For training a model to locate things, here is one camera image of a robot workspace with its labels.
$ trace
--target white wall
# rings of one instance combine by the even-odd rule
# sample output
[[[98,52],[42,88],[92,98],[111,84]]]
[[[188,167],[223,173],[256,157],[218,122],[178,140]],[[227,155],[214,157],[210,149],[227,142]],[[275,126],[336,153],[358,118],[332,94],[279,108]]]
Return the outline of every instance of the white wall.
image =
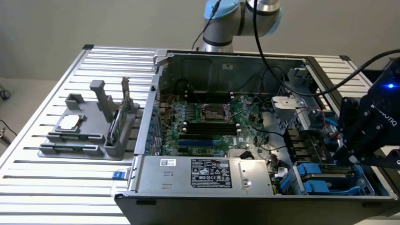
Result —
[[[190,48],[203,27],[204,3],[0,0],[0,76],[59,79],[84,44]],[[262,40],[266,52],[347,54],[360,65],[374,54],[399,47],[399,0],[282,4],[280,29]],[[252,37],[238,37],[234,44],[238,51],[256,50]]]

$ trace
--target power supply label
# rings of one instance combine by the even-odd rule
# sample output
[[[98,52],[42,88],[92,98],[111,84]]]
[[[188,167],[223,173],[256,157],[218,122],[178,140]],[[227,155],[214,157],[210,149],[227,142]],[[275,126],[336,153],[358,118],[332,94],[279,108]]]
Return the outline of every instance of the power supply label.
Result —
[[[230,160],[192,159],[191,185],[194,188],[232,188]]]

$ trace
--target warning label sticker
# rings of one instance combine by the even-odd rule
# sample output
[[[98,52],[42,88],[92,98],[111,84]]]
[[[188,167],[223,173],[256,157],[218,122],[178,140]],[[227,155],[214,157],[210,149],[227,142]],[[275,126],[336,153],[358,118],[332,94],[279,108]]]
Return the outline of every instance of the warning label sticker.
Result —
[[[191,185],[194,188],[232,188],[230,160],[192,159]]]

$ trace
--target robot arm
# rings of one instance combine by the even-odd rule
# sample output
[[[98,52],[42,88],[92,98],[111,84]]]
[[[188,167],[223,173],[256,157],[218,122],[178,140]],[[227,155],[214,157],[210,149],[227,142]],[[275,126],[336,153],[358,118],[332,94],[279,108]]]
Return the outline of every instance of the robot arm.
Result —
[[[386,145],[400,145],[400,58],[384,69],[378,81],[360,99],[344,97],[339,129],[343,147],[334,155],[340,164],[364,164],[400,168],[400,151],[386,158],[374,152]]]
[[[210,22],[212,9],[219,0],[208,0],[204,10],[206,24]],[[252,14],[258,13],[258,27],[262,36],[271,34],[280,23],[280,0],[222,0],[215,16],[203,35],[200,51],[232,52],[234,36],[252,36]]]

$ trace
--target motherboard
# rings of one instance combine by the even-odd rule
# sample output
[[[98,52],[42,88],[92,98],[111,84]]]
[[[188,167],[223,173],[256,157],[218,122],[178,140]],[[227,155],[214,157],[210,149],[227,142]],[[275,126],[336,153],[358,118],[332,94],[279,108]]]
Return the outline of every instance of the motherboard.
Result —
[[[267,99],[232,93],[170,95],[160,104],[162,155],[224,157],[248,150],[263,158],[258,150],[267,143],[266,134],[252,126],[264,129],[262,104]]]

